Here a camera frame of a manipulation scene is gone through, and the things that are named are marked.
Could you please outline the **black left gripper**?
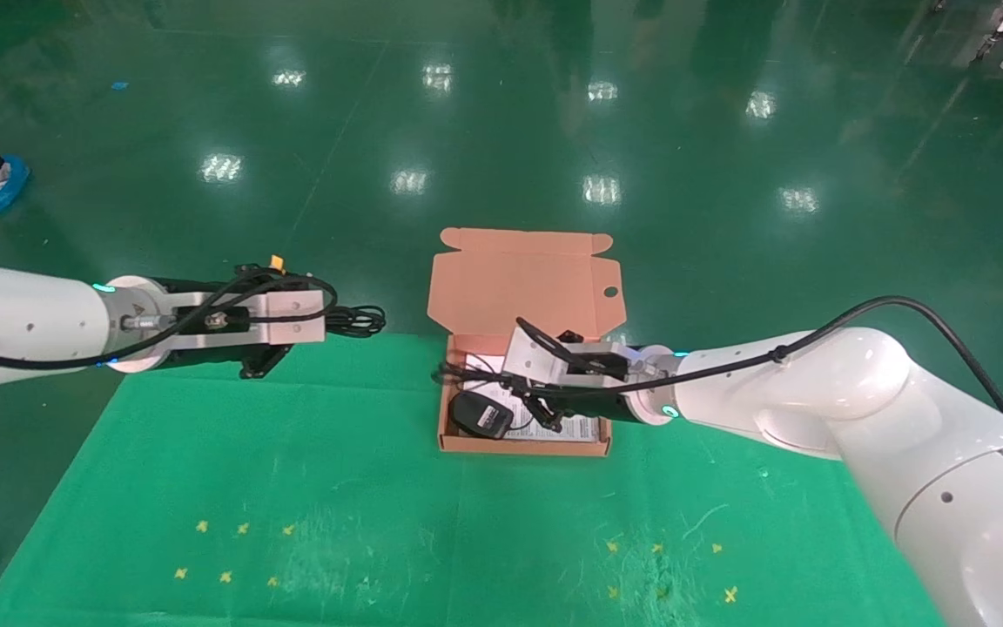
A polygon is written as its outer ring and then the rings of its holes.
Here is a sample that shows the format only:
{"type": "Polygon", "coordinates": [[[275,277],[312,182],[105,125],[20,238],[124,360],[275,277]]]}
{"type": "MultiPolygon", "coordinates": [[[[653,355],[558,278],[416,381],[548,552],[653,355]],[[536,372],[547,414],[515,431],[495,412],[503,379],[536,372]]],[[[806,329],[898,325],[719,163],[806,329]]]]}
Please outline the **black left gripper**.
{"type": "Polygon", "coordinates": [[[241,380],[263,380],[291,352],[293,345],[242,345],[174,350],[156,366],[157,370],[191,367],[214,362],[236,362],[241,380]]]}

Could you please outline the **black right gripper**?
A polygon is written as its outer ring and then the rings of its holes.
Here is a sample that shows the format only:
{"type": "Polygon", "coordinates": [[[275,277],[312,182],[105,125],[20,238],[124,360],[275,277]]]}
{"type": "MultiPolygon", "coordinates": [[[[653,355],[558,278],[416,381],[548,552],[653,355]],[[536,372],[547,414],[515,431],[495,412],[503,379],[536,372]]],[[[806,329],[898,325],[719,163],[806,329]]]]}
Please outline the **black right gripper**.
{"type": "Polygon", "coordinates": [[[529,413],[524,424],[515,425],[515,432],[526,431],[533,423],[552,433],[562,432],[565,418],[581,416],[600,420],[638,423],[623,395],[593,388],[547,388],[545,398],[537,395],[519,396],[522,407],[529,413]]]}

